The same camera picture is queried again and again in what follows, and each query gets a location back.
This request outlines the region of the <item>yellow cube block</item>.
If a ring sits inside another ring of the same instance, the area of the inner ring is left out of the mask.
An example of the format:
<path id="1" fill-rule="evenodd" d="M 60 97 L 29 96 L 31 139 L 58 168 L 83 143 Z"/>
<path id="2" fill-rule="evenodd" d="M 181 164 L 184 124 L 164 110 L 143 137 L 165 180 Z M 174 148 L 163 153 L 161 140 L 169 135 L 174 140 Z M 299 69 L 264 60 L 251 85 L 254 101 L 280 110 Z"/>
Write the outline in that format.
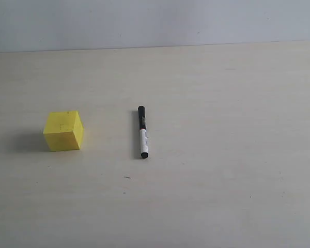
<path id="1" fill-rule="evenodd" d="M 83 134 L 78 111 L 50 112 L 43 131 L 50 151 L 79 150 Z"/>

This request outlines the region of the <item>black and white marker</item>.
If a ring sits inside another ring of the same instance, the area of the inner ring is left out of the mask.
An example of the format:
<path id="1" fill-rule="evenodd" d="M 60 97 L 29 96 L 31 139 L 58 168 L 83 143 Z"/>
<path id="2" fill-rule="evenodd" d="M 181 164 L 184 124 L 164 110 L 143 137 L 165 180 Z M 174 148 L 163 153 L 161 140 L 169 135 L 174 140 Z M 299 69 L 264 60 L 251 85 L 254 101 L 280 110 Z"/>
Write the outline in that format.
<path id="1" fill-rule="evenodd" d="M 145 119 L 145 107 L 138 107 L 138 119 L 139 119 L 139 136 L 140 136 L 140 151 L 141 158 L 146 159 L 149 156 L 148 144 L 147 144 L 147 128 Z"/>

